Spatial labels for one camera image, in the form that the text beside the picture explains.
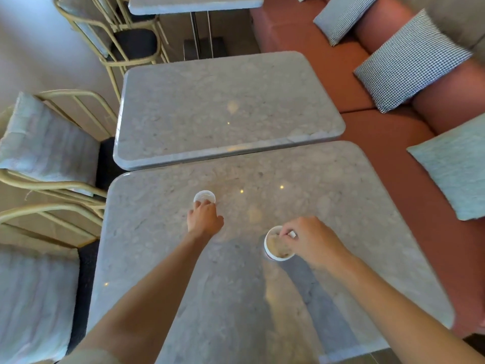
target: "marble tabletop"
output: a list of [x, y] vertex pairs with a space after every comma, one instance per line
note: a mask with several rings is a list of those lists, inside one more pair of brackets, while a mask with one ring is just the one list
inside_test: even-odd
[[298, 52], [134, 67], [113, 157], [125, 170], [338, 138], [345, 123]]
[[128, 7], [135, 15], [173, 14], [191, 11], [252, 9], [264, 0], [130, 0]]
[[331, 142], [135, 171], [108, 192], [88, 329], [186, 232], [199, 190], [225, 226], [197, 262], [157, 363], [333, 362], [388, 347], [327, 273], [264, 256], [273, 226], [317, 215], [357, 256], [446, 327], [454, 312], [367, 158]]

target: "brown wall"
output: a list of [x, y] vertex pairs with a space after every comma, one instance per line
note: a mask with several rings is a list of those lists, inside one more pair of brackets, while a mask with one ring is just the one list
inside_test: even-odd
[[402, 0], [419, 11], [426, 9], [438, 27], [459, 45], [469, 48], [485, 64], [485, 0]]

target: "person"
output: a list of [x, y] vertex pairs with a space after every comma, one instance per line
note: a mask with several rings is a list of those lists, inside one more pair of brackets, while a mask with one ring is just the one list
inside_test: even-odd
[[[175, 250], [96, 324], [61, 364], [153, 364], [167, 337], [204, 247], [224, 225], [216, 206], [195, 202], [188, 232]], [[297, 237], [288, 236], [295, 231]], [[367, 312], [403, 363], [485, 363], [437, 320], [421, 310], [351, 254], [317, 217], [283, 226], [288, 246], [315, 268], [327, 270]]]

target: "person's right arm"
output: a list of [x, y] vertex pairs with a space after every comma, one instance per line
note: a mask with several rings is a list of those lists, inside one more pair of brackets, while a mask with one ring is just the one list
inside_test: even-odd
[[[296, 232], [295, 239], [287, 235], [290, 231]], [[326, 269], [349, 290], [404, 364], [485, 363], [483, 356], [350, 253], [318, 218], [292, 220], [280, 235], [296, 254]]]

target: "sofa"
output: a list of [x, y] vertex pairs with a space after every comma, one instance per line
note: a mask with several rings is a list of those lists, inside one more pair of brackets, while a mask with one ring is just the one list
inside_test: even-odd
[[313, 24], [329, 0], [264, 0], [251, 10], [262, 52], [298, 51], [342, 114], [341, 140], [372, 163], [455, 309], [460, 337], [485, 327], [485, 218], [459, 221], [427, 171], [406, 151], [485, 112], [485, 69], [473, 58], [382, 114], [353, 74], [417, 11], [377, 0], [335, 47]]

